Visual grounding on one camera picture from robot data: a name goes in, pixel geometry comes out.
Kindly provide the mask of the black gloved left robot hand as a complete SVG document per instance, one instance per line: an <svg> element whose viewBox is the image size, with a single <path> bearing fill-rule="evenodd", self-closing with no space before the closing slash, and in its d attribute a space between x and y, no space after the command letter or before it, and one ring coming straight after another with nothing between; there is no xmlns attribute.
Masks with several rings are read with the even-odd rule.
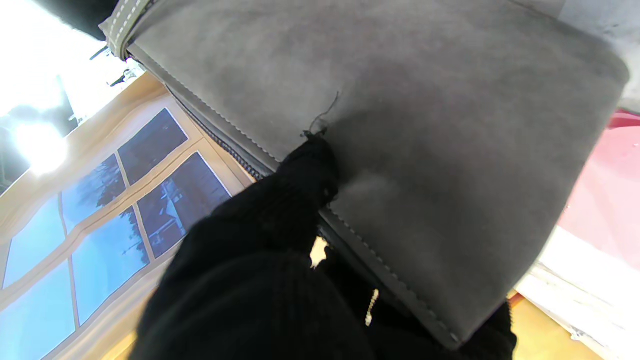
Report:
<svg viewBox="0 0 640 360"><path fill-rule="evenodd" d="M187 233L136 330L131 360L511 360L505 301L458 350L383 299L337 253L311 265L338 162L320 133Z"/></svg>

